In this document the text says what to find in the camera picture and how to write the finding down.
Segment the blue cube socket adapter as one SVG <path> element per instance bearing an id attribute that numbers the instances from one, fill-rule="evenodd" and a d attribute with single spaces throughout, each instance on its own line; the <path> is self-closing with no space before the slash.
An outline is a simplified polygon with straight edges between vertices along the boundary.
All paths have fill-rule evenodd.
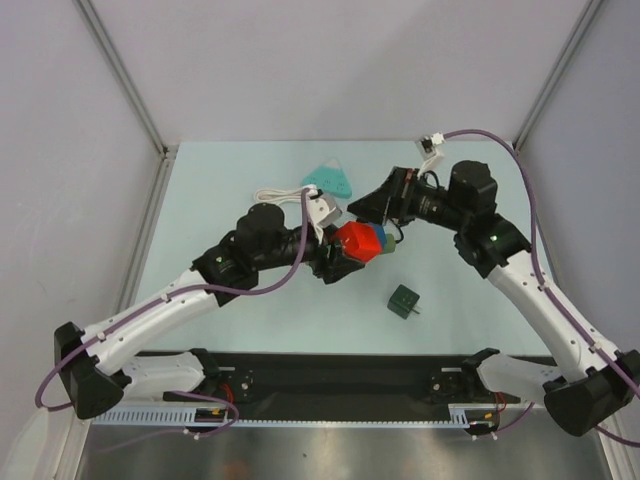
<path id="1" fill-rule="evenodd" d="M 387 234 L 386 234 L 386 231 L 384 230 L 384 227 L 379 224 L 371 224 L 371 226 L 376 234 L 376 238 L 378 240 L 380 248 L 384 250 L 388 243 Z"/>

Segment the dark green cube socket adapter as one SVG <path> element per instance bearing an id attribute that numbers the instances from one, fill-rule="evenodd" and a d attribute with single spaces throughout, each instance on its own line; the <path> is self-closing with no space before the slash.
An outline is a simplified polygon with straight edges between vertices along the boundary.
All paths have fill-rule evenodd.
<path id="1" fill-rule="evenodd" d="M 399 284 L 388 299 L 387 309 L 402 319 L 416 313 L 420 295 L 403 284 Z"/>

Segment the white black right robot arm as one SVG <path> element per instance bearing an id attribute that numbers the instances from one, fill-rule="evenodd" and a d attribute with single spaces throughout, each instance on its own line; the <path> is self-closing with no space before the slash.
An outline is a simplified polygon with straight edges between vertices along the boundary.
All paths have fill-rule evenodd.
<path id="1" fill-rule="evenodd" d="M 477 161 L 456 163 L 446 187 L 396 167 L 347 209 L 365 222 L 420 219 L 453 231 L 460 257 L 510 300 L 555 361 L 549 367 L 486 348 L 466 360 L 463 393 L 473 401 L 499 392 L 542 405 L 563 431 L 580 437 L 638 393 L 639 353 L 600 334 L 548 279 L 533 245 L 497 213 L 497 190 L 489 167 Z"/>

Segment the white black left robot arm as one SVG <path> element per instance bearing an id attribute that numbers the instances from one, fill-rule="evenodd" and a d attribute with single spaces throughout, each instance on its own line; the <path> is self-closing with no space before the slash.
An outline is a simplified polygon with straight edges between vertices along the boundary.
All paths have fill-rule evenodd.
<path id="1" fill-rule="evenodd" d="M 176 355 L 144 356 L 153 340 L 187 321 L 219 310 L 243 296 L 283 286 L 259 287 L 259 274 L 308 265 L 330 285 L 364 268 L 340 239 L 344 227 L 315 226 L 308 214 L 299 227 L 285 226 L 283 210 L 257 204 L 215 246 L 206 250 L 150 299 L 84 329 L 72 322 L 54 333 L 55 372 L 80 419 L 95 418 L 124 399 L 207 400 L 233 395 L 211 353 L 193 348 Z"/>

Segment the teal mountain-shaped power strip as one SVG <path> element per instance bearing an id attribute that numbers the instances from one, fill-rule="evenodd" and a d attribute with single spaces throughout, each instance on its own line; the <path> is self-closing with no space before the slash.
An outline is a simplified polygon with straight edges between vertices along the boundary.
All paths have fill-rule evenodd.
<path id="1" fill-rule="evenodd" d="M 331 158 L 315 168 L 303 178 L 301 185 L 315 185 L 339 199 L 349 199 L 353 194 L 351 183 L 337 158 Z"/>

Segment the red cube socket adapter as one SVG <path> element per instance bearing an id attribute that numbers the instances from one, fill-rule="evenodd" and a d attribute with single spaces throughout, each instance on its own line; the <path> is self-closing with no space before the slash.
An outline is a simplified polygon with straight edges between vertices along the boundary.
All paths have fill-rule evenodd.
<path id="1" fill-rule="evenodd" d="M 349 221 L 338 228 L 333 239 L 345 247 L 348 256 L 366 264 L 382 253 L 371 224 L 375 223 Z"/>

